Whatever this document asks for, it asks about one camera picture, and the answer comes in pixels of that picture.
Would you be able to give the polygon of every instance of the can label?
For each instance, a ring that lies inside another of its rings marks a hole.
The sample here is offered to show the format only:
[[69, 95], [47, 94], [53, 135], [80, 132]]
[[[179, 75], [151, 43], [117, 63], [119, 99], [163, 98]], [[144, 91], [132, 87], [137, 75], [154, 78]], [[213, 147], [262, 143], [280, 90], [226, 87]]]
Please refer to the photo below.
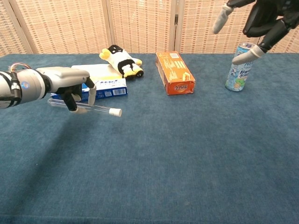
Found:
[[[254, 44], [251, 43], [240, 44], [235, 52], [235, 57], [246, 53], [253, 47]], [[252, 64], [252, 62], [240, 65], [232, 64], [225, 83], [225, 87], [231, 91], [242, 91], [245, 86], [246, 79], [248, 78], [249, 72], [252, 68]]]

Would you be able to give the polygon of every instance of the glass tube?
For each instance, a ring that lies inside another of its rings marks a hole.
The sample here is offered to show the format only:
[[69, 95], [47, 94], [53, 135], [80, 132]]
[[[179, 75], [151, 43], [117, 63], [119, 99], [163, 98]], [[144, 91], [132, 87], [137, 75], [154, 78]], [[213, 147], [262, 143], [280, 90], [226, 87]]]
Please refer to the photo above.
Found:
[[[57, 106], [62, 108], [67, 108], [63, 100], [60, 99], [48, 99], [48, 103], [51, 106]], [[110, 114], [113, 116], [121, 117], [122, 110], [118, 108], [111, 108], [105, 106], [98, 106], [98, 105], [88, 105], [83, 103], [76, 102], [77, 107], [85, 109], [87, 112], [98, 112], [98, 113], [105, 113]]]

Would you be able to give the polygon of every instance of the snack box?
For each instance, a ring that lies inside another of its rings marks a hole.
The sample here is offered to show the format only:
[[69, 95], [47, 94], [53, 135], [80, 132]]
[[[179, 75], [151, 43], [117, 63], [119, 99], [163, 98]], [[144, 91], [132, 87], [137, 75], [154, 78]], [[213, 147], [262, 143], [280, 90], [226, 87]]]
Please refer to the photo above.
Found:
[[[126, 79], [117, 72], [110, 64], [88, 64], [73, 65], [72, 68], [86, 70], [89, 72], [90, 79], [97, 87], [96, 99], [125, 96], [128, 94]], [[89, 88], [82, 84], [82, 99], [88, 101]], [[60, 95], [51, 94], [54, 99], [61, 99]]]
[[196, 80], [177, 51], [157, 52], [156, 66], [167, 95], [194, 92]]

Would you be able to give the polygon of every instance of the black and white plush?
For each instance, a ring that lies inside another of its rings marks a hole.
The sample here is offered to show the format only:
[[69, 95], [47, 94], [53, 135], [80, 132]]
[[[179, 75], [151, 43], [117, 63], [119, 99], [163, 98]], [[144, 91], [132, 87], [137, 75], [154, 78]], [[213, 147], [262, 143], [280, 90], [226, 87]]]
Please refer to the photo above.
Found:
[[99, 56], [119, 71], [124, 78], [143, 76], [143, 69], [140, 67], [142, 61], [132, 58], [125, 49], [117, 45], [111, 45], [109, 48], [103, 49]]

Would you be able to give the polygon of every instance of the robotic hand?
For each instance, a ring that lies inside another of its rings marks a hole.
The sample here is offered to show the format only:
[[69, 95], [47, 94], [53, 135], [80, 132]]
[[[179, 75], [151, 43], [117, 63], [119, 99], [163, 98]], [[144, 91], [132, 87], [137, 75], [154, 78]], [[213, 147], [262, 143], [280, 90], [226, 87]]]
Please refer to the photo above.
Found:
[[[213, 33], [220, 32], [228, 16], [237, 7], [251, 4], [255, 0], [229, 0], [214, 23]], [[299, 25], [299, 0], [257, 0], [252, 7], [243, 33], [247, 37], [261, 37], [262, 42], [250, 51], [233, 59], [233, 64], [252, 62], [270, 50], [283, 39], [291, 29]]]
[[[25, 69], [16, 70], [18, 65]], [[72, 113], [85, 113], [77, 107], [81, 100], [82, 84], [89, 87], [88, 104], [93, 105], [96, 85], [84, 70], [68, 67], [46, 67], [36, 70], [24, 63], [15, 63], [10, 71], [0, 71], [0, 109], [42, 99], [47, 93], [61, 95], [67, 108]]]

